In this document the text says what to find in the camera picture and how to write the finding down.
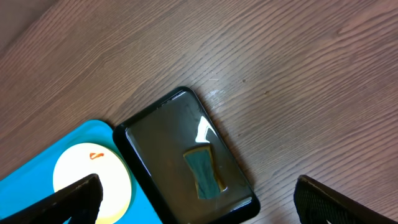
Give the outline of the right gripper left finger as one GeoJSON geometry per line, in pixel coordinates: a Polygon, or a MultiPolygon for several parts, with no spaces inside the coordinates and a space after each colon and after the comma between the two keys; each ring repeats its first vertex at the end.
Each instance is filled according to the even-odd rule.
{"type": "Polygon", "coordinates": [[[1,220],[2,224],[96,223],[103,200],[97,174],[90,174],[41,201],[1,220]]]}

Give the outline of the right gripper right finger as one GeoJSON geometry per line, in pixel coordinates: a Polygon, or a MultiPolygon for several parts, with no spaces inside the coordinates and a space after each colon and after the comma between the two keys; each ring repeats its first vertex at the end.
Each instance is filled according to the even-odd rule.
{"type": "Polygon", "coordinates": [[[294,204],[301,224],[397,224],[307,175],[297,179],[294,204]]]}

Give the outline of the yellow-green plate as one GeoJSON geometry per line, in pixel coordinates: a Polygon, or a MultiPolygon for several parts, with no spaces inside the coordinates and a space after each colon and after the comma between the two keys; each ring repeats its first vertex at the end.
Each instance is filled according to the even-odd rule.
{"type": "Polygon", "coordinates": [[[54,167],[53,189],[58,192],[90,174],[97,174],[103,187],[96,223],[116,223],[127,212],[132,183],[124,162],[107,147],[88,142],[69,147],[54,167]]]}

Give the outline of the teal plastic tray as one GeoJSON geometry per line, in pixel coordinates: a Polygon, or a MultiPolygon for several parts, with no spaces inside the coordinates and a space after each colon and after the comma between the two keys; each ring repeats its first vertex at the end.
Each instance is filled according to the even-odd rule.
{"type": "MultiPolygon", "coordinates": [[[[97,119],[84,122],[1,181],[1,219],[52,195],[53,170],[58,158],[69,147],[84,142],[102,145],[121,156],[113,142],[110,125],[97,119]]],[[[132,184],[131,203],[118,223],[160,223],[133,174],[129,175],[132,184]]]]}

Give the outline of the green yellow sponge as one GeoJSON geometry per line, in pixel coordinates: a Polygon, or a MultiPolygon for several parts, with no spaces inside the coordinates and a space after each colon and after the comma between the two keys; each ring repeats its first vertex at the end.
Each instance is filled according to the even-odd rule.
{"type": "Polygon", "coordinates": [[[183,158],[192,172],[199,199],[213,199],[228,188],[216,170],[211,144],[198,145],[185,152],[183,158]]]}

